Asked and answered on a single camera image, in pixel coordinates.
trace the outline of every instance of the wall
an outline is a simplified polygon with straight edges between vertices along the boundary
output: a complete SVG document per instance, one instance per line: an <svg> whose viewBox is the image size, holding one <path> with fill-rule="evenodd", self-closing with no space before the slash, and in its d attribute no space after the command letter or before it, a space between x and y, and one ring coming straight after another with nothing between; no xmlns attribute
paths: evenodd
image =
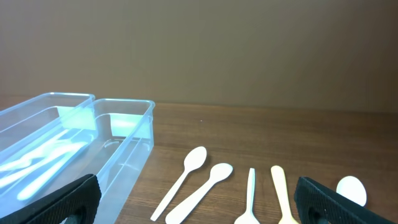
<svg viewBox="0 0 398 224"><path fill-rule="evenodd" d="M0 94L398 111L398 1L0 0Z"/></svg>

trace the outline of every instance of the wood grain surface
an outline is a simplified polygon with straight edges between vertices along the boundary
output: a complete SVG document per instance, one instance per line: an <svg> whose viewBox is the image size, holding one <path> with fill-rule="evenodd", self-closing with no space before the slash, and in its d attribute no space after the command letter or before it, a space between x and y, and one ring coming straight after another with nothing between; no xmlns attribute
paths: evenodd
<svg viewBox="0 0 398 224"><path fill-rule="evenodd" d="M246 208L249 168L256 169L254 214L278 223L279 203L270 168L284 168L290 207L300 176L335 189L353 175L368 191L366 207L398 222L398 115L309 110L230 108L159 103L154 110L155 147L117 223L153 223L149 218L183 172L185 156L205 146L204 166L185 180L156 223L192 194L213 165L227 162L233 174L218 184L185 223L233 223Z"/></svg>

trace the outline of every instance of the spoon handle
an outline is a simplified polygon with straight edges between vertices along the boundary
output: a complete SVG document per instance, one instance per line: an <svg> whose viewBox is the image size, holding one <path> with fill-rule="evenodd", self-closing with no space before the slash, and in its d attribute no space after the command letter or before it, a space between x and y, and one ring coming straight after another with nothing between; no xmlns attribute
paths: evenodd
<svg viewBox="0 0 398 224"><path fill-rule="evenodd" d="M283 217L291 217L289 196L287 195L285 172L280 166L271 167L272 180L274 181L276 194L278 195L280 209Z"/></svg>
<svg viewBox="0 0 398 224"><path fill-rule="evenodd" d="M185 180L185 178L187 177L188 172L183 172L180 176L180 178L178 178L178 180L174 183L173 187L169 190L169 192L167 192L166 196L163 198L163 200L159 203L159 205L157 206L155 212L152 214L152 216L150 217L150 219L152 221L156 221L157 218L159 218L159 216L162 214L162 212L165 210L165 208L167 207L167 205L171 202L171 200L173 199L175 193L177 193L177 191L179 190L180 186L182 185L182 182Z"/></svg>
<svg viewBox="0 0 398 224"><path fill-rule="evenodd" d="M250 168L249 178L248 178L248 192L246 195L246 211L253 212L255 189L256 189L256 171L253 168Z"/></svg>
<svg viewBox="0 0 398 224"><path fill-rule="evenodd" d="M214 186L215 183L208 180L197 191L187 197L183 202L177 205L167 216L167 224L179 224L191 213L200 200Z"/></svg>

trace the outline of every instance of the clear plastic container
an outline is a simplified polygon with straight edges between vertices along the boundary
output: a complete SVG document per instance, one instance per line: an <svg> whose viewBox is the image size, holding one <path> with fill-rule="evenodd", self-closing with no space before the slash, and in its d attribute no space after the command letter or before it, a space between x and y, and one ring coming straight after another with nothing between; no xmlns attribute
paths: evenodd
<svg viewBox="0 0 398 224"><path fill-rule="evenodd" d="M0 166L0 201L7 201L0 217L96 174L102 197L95 223L115 222L154 146L154 106L102 99L62 118Z"/></svg>
<svg viewBox="0 0 398 224"><path fill-rule="evenodd" d="M45 93L0 111L0 165L93 100L90 94Z"/></svg>

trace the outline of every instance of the tabletop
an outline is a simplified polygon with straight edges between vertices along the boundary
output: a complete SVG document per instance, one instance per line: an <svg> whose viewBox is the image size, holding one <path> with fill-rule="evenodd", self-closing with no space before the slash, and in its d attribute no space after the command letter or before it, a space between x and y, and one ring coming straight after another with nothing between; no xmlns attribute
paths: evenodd
<svg viewBox="0 0 398 224"><path fill-rule="evenodd" d="M204 184L213 165L231 164L233 174L216 184L185 223L233 223L246 208L249 169L256 170L254 214L278 223L282 214L271 167L284 168L293 216L300 176L336 189L347 175L368 193L366 207L398 222L398 115L315 110L233 108L158 103L155 146L117 223L153 223L149 218L183 172L185 156L205 146L205 164L190 173L156 223Z"/></svg>

